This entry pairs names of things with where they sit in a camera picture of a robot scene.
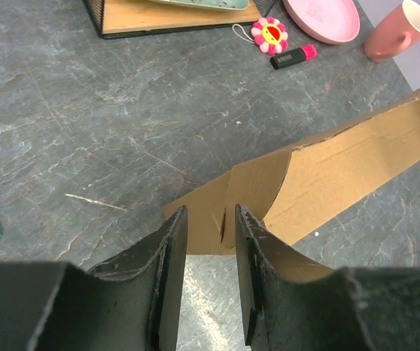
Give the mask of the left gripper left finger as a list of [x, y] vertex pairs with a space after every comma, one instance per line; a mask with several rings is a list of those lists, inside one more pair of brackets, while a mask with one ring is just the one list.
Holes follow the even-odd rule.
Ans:
[[0, 262], [0, 350], [174, 350], [187, 209], [83, 270], [67, 262]]

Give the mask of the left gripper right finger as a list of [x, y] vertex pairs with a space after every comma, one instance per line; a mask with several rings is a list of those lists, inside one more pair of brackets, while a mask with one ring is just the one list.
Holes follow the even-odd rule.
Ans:
[[235, 207], [244, 342], [252, 350], [420, 350], [420, 267], [332, 269]]

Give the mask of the cardboard box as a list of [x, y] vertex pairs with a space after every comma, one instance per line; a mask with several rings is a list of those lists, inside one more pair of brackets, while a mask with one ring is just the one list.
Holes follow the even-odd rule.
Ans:
[[165, 205], [187, 207], [192, 255], [233, 254], [236, 208], [326, 265], [420, 265], [420, 89], [232, 167]]

